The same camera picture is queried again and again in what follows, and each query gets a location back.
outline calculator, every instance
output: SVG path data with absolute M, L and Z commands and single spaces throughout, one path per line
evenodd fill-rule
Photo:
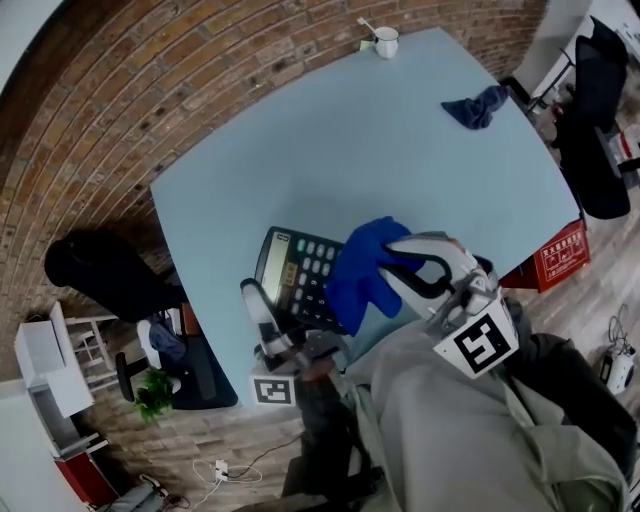
M 341 243 L 272 227 L 262 244 L 255 278 L 275 307 L 282 328 L 307 324 L 345 334 L 325 289 Z

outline brick wall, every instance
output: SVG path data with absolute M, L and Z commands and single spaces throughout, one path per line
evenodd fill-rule
M 239 111 L 356 51 L 359 16 L 401 33 L 442 26 L 497 78 L 520 63 L 546 0 L 74 0 L 0 98 L 0 379 L 13 338 L 60 291 L 49 244 L 110 226 L 170 265 L 149 184 Z

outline white mug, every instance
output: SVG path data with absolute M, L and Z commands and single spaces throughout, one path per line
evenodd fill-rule
M 375 30 L 376 52 L 383 59 L 391 59 L 398 51 L 398 31 L 391 27 L 379 27 Z

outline green plant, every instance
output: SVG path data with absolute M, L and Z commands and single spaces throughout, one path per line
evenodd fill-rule
M 171 408 L 172 387 L 171 380 L 165 372 L 149 368 L 134 402 L 145 423 L 150 423 L 156 416 Z

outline light blue table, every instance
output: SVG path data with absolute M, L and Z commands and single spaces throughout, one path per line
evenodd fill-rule
M 351 55 L 242 112 L 152 185 L 176 268 L 240 400 L 257 331 L 240 298 L 270 226 L 345 241 L 393 215 L 413 232 L 444 230 L 502 275 L 578 210 L 529 122 L 508 100 L 471 131 L 440 102 L 495 84 L 445 32 L 400 40 L 393 60 Z M 406 321 L 375 308 L 356 342 Z

